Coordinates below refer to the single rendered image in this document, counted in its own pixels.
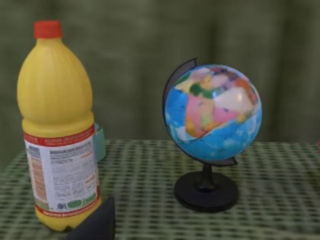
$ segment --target black globe base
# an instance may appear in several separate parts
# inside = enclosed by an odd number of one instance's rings
[[[217,213],[233,207],[239,199],[234,181],[221,173],[212,173],[210,165],[203,171],[190,172],[180,177],[174,186],[176,200],[196,212]]]

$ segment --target africa on globe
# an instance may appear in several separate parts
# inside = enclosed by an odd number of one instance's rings
[[[171,138],[189,156],[206,163],[240,154],[262,122],[259,94],[241,72],[200,65],[170,86],[163,108]]]

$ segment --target woven surface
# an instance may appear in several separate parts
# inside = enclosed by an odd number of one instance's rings
[[[102,197],[115,196],[117,240],[319,240],[318,147],[254,143],[239,165],[216,168],[235,180],[240,200],[216,214],[196,213],[173,197],[177,178],[201,170],[171,141],[107,141],[99,163]],[[26,155],[0,175],[0,239],[61,240],[35,217]]]

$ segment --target green checkered tablecloth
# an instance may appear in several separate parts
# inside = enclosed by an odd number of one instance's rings
[[[108,140],[99,163],[102,197],[114,196],[117,240],[320,240],[320,154],[316,144],[254,143],[236,166],[240,200],[222,213],[179,205],[175,181],[200,163],[171,141]],[[24,152],[0,175],[0,240],[61,240],[41,225]]]

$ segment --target green backdrop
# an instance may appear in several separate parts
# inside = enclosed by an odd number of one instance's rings
[[[182,62],[229,65],[263,104],[258,141],[320,139],[319,0],[1,0],[0,166],[23,147],[19,69],[33,22],[58,19],[107,138],[168,139],[161,97]]]

